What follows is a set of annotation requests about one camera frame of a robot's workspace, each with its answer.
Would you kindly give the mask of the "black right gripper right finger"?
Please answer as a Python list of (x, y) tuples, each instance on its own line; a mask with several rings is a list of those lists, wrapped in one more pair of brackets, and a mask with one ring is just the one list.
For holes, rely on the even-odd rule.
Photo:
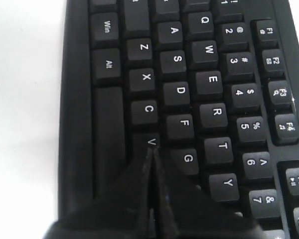
[(160, 239), (263, 239), (258, 222), (194, 186), (162, 148), (152, 150), (152, 205)]

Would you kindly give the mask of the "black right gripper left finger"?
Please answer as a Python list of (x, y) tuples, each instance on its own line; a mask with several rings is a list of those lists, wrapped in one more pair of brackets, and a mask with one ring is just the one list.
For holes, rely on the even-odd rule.
[(135, 158), (88, 206), (51, 225), (46, 239), (147, 239), (153, 149)]

